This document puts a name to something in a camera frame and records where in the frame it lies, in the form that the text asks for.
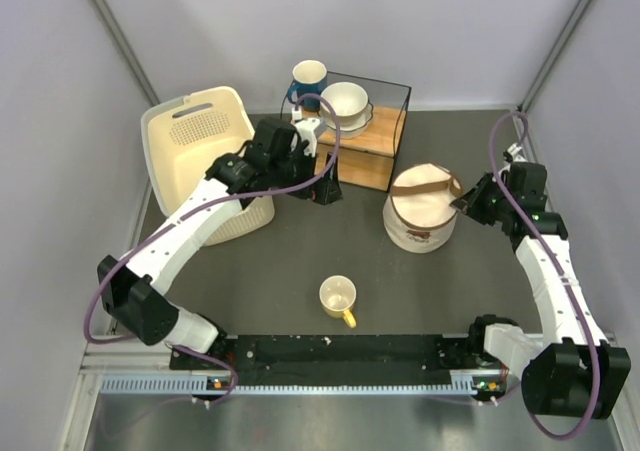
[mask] wooden box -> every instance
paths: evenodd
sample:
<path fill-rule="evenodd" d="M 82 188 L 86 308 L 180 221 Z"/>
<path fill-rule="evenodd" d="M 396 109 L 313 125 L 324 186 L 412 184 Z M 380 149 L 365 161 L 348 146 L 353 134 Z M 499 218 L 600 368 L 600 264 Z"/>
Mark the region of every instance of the wooden box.
<path fill-rule="evenodd" d="M 328 84 L 342 81 L 359 84 L 367 91 L 369 100 L 374 105 L 373 118 L 367 129 L 353 139 L 340 140 L 338 155 L 340 181 L 388 191 L 398 150 L 402 143 L 411 88 L 401 84 L 334 72 L 329 72 L 327 77 Z M 282 112 L 284 111 L 288 112 L 283 103 Z M 304 114 L 317 115 L 306 111 Z M 335 135 L 332 130 L 328 130 L 319 139 L 316 172 L 324 167 L 327 151 L 330 151 L 334 145 Z"/>

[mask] cup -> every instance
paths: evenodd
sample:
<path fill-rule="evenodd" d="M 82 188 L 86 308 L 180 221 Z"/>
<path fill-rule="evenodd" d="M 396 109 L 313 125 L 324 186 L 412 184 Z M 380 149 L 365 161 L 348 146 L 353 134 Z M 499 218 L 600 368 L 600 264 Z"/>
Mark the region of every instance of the cup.
<path fill-rule="evenodd" d="M 291 104 L 296 97 L 307 93 L 322 94 L 327 87 L 327 68 L 320 61 L 308 59 L 296 64 L 293 68 L 293 83 L 287 91 L 287 99 Z M 320 109 L 320 101 L 307 98 L 302 102 L 302 108 L 306 111 L 317 112 Z"/>
<path fill-rule="evenodd" d="M 322 97 L 335 111 L 340 130 L 346 132 L 344 138 L 354 138 L 360 134 L 373 118 L 373 105 L 369 103 L 369 95 L 362 86 L 355 83 L 333 83 L 322 92 Z M 336 123 L 324 103 L 320 105 L 319 115 L 325 119 L 327 126 L 336 129 Z M 359 132 L 350 136 L 349 132 L 355 130 Z"/>
<path fill-rule="evenodd" d="M 342 318 L 350 328 L 356 327 L 351 310 L 356 302 L 356 285 L 344 276 L 331 276 L 320 285 L 320 303 L 332 318 Z"/>

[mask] basket handle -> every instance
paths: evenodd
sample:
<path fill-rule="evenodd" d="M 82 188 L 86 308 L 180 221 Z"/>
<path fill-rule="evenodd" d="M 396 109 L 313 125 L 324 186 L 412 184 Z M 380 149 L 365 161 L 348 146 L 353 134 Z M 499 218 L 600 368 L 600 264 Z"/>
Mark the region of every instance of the basket handle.
<path fill-rule="evenodd" d="M 204 111 L 205 109 L 209 109 L 212 108 L 213 104 L 211 103 L 201 103 L 201 104 L 196 104 L 194 106 L 190 106 L 188 108 L 185 108 L 183 106 L 180 106 L 179 111 L 176 111 L 175 113 L 173 113 L 171 115 L 171 117 L 173 119 L 178 119 L 178 118 L 182 118 L 183 116 L 186 116 L 188 114 L 193 114 L 193 113 L 197 113 L 198 111 Z"/>
<path fill-rule="evenodd" d="M 460 181 L 454 176 L 449 176 L 448 179 L 442 181 L 435 181 L 433 183 L 417 184 L 415 186 L 392 186 L 391 196 L 403 197 L 403 196 L 415 196 L 416 194 L 435 193 L 437 191 L 446 191 L 447 189 L 456 198 L 462 196 L 462 186 Z"/>

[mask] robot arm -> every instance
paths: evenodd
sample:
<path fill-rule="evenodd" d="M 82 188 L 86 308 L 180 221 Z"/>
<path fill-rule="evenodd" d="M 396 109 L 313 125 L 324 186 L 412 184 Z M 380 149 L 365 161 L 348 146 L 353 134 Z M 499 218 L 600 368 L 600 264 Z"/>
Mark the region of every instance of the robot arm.
<path fill-rule="evenodd" d="M 596 324 L 571 266 L 568 233 L 559 214 L 546 211 L 544 166 L 528 163 L 522 148 L 505 152 L 500 175 L 507 189 L 531 218 L 537 230 L 562 263 L 559 276 L 540 241 L 506 200 L 491 173 L 452 205 L 481 224 L 502 224 L 516 258 L 524 268 L 542 323 L 542 345 L 527 337 L 513 321 L 487 316 L 470 329 L 474 352 L 503 362 L 521 381 L 525 405 L 532 414 L 580 417 L 589 401 L 592 369 L 600 368 L 601 382 L 593 418 L 611 414 L 631 363 L 626 349 L 609 345 Z M 571 286 L 597 347 L 598 363 L 592 363 L 585 332 L 565 286 Z"/>
<path fill-rule="evenodd" d="M 253 198 L 221 202 L 200 212 L 197 208 L 234 194 L 307 181 L 314 174 L 317 137 L 322 132 L 324 123 L 318 118 L 301 120 L 295 127 L 273 118 L 260 121 L 254 139 L 243 145 L 244 154 L 228 153 L 216 159 L 191 196 L 159 228 L 169 230 L 115 274 L 102 295 L 105 311 L 149 346 L 164 341 L 199 353 L 209 351 L 223 331 L 206 318 L 171 304 L 164 295 L 211 234 Z M 336 167 L 312 186 L 292 194 L 319 204 L 340 199 Z M 98 266 L 99 279 L 117 262 L 107 256 Z"/>

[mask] cable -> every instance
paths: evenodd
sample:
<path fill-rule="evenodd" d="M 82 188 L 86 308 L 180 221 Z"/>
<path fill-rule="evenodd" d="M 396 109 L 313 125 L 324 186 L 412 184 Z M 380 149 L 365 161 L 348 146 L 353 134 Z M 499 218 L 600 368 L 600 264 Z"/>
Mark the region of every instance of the cable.
<path fill-rule="evenodd" d="M 509 190 L 507 189 L 507 186 L 502 182 L 502 179 L 500 178 L 500 172 L 496 164 L 495 151 L 494 151 L 495 137 L 498 134 L 498 130 L 500 129 L 500 127 L 507 120 L 510 120 L 512 118 L 518 118 L 524 126 L 524 131 L 522 133 L 520 140 L 518 141 L 518 144 L 522 144 L 522 142 L 526 139 L 527 135 L 529 134 L 529 121 L 527 119 L 527 116 L 524 113 L 521 113 L 519 111 L 514 111 L 512 113 L 505 114 L 500 119 L 498 119 L 498 121 L 496 121 L 496 123 L 493 125 L 493 128 L 491 129 L 491 134 L 489 135 L 489 161 L 491 164 L 491 171 L 493 172 L 493 176 L 496 180 L 496 183 L 500 187 L 500 190 L 502 191 L 504 196 L 507 198 L 507 201 L 509 201 L 509 204 L 511 204 L 515 212 L 518 213 L 518 215 L 522 219 L 522 222 L 527 226 L 527 228 L 529 228 L 529 230 L 531 231 L 531 234 L 533 234 L 533 236 L 538 240 L 538 242 L 540 243 L 544 251 L 547 253 L 547 255 L 549 256 L 549 259 L 551 260 L 551 263 L 553 263 L 553 267 L 556 269 L 556 272 L 558 273 L 558 276 L 563 277 L 564 269 L 562 268 L 562 264 L 560 264 L 560 261 L 556 257 L 555 253 L 549 247 L 549 244 L 545 241 L 545 239 L 542 237 L 540 232 L 537 230 L 535 224 L 533 224 L 533 221 L 531 221 L 529 216 L 527 216 L 524 210 L 520 207 L 516 199 L 509 192 Z M 533 414 L 531 415 L 531 419 L 533 420 L 535 425 L 538 427 L 538 429 L 540 429 L 540 431 L 542 431 L 548 437 L 552 439 L 556 439 L 558 441 L 566 441 L 569 439 L 573 439 L 576 436 L 580 435 L 586 429 L 587 424 L 589 423 L 589 420 L 591 419 L 591 416 L 593 415 L 593 411 L 596 407 L 596 404 L 598 401 L 598 392 L 600 390 L 600 366 L 598 364 L 599 363 L 598 353 L 596 350 L 595 343 L 593 342 L 593 335 L 589 330 L 589 324 L 587 323 L 587 318 L 582 312 L 582 308 L 580 307 L 580 304 L 578 303 L 578 299 L 576 298 L 576 295 L 573 292 L 573 289 L 571 288 L 571 286 L 568 284 L 565 284 L 564 289 L 567 292 L 569 301 L 571 302 L 571 306 L 573 306 L 573 309 L 576 312 L 578 321 L 580 323 L 580 326 L 582 327 L 582 331 L 587 340 L 587 347 L 589 348 L 589 357 L 591 358 L 592 380 L 591 380 L 591 395 L 589 396 L 589 403 L 587 404 L 587 409 L 585 409 L 584 415 L 582 416 L 582 418 L 580 418 L 580 421 L 578 422 L 578 424 L 568 433 L 566 434 L 552 433 L 542 425 L 542 423 L 538 420 L 538 418 L 535 415 Z"/>

